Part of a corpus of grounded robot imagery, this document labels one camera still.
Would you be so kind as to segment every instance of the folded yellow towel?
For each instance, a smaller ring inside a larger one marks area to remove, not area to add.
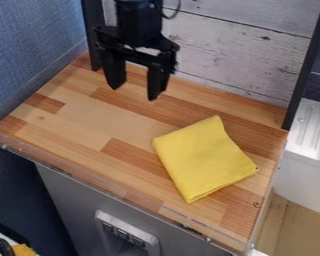
[[[153,146],[187,203],[257,171],[218,116],[155,138]]]

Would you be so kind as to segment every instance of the blue wall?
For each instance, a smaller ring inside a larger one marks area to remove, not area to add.
[[[0,0],[0,119],[85,49],[80,0]],[[0,222],[41,255],[74,255],[32,163],[0,149]]]

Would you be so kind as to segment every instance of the black motor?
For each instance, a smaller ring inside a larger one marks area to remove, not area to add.
[[[119,36],[132,47],[161,37],[162,0],[116,0]]]

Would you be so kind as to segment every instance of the screw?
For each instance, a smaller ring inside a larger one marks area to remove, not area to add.
[[[260,203],[259,203],[259,202],[254,202],[254,203],[253,203],[253,206],[254,206],[255,208],[260,208]]]

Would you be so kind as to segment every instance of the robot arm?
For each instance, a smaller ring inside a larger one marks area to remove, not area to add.
[[[166,90],[170,74],[175,73],[179,46],[161,34],[162,0],[115,0],[117,27],[98,25],[96,49],[107,82],[117,89],[126,81],[126,61],[148,67],[148,99],[155,100]],[[137,51],[139,47],[159,50],[157,56]]]

